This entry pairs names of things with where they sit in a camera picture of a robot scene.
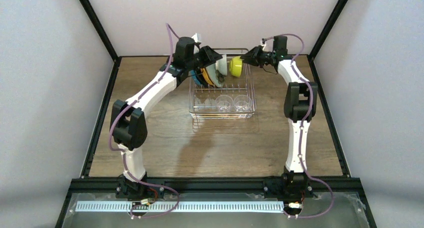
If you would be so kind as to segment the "orange polka dot plate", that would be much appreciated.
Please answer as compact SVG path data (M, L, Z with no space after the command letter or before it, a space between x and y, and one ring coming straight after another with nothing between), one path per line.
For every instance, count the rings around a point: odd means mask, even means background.
M205 68L201 68L200 71L201 71L201 75L202 75L203 79L205 80L205 82L209 86L212 86L213 87L214 86L214 83L211 81L211 79L210 79L210 77L209 77L206 69Z

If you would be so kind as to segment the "pale green glass bowl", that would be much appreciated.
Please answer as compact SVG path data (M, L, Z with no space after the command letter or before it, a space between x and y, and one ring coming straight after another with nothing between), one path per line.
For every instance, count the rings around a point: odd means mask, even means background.
M222 58L215 63L215 70L222 76L228 75L227 55L222 54Z

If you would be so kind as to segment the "blue polka dot plate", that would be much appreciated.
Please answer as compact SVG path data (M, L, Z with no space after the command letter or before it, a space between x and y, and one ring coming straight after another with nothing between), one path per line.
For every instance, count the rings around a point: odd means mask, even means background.
M201 81L199 80L199 78L198 78L198 74L197 74L197 72L195 71L195 70L191 70L190 71L190 77L192 77L192 79L193 79L193 81L194 81L194 83L197 85L197 86L202 86L203 84L201 83Z

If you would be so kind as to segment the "yellow green bowl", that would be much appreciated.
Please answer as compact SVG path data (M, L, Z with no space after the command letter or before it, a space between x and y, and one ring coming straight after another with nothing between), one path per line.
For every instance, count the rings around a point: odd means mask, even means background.
M240 56L233 57L229 62L229 72L233 77L239 78L243 70L243 61Z

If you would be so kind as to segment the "metal wire dish rack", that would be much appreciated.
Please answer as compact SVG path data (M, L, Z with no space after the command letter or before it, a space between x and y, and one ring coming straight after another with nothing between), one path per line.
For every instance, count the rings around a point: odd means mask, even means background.
M228 95L233 100L239 95L247 95L252 99L252 109L249 112L236 112L233 106L231 112L218 112L215 99L220 95ZM188 97L188 111L194 119L247 119L257 108L253 74L248 64L243 64L240 77L229 73L222 88L196 85L191 77Z

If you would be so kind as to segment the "small clear plastic cup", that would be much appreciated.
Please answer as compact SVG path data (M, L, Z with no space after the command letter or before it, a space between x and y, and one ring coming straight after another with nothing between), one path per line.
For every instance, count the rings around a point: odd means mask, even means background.
M231 96L222 94L215 99L216 110L220 113L230 113L233 109L234 100Z

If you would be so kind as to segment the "pale green flower plate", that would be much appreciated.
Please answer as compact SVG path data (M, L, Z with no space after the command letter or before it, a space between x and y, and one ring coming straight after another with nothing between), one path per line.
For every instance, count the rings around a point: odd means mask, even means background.
M218 88L222 88L225 84L227 76L218 74L218 72L216 71L216 64L211 64L207 66L205 69L207 71L207 74L210 80L213 82L214 86Z

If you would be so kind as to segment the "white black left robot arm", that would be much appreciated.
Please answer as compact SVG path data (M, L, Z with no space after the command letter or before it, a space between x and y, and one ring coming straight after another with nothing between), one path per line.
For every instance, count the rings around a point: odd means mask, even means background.
M111 151L119 152L127 182L157 187L144 181L147 172L141 147L148 136L146 119L152 108L187 79L191 71L200 71L222 59L213 48L199 44L193 37L180 37L176 44L171 44L166 63L144 88L126 100L113 103L108 146Z

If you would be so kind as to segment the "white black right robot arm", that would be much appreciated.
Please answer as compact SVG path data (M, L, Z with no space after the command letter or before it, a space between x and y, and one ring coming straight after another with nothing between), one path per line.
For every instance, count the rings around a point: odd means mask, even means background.
M286 33L271 37L271 51L265 50L269 38L263 38L260 45L243 54L241 60L255 67L273 66L287 84L283 113L289 124L289 145L282 179L284 190L294 193L304 189L309 179L307 136L316 114L318 85L302 74L295 61L297 56L288 54L289 36Z

